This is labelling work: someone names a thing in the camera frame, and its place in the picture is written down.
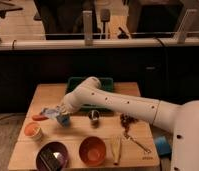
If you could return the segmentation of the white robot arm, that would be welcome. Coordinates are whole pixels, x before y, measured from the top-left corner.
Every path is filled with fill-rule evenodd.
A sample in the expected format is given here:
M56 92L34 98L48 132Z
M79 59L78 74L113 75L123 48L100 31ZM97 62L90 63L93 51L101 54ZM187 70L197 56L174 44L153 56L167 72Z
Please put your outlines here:
M199 171L199 100L182 105L163 100L111 93L88 77L61 100L63 114L76 113L84 104L125 113L173 134L170 171Z

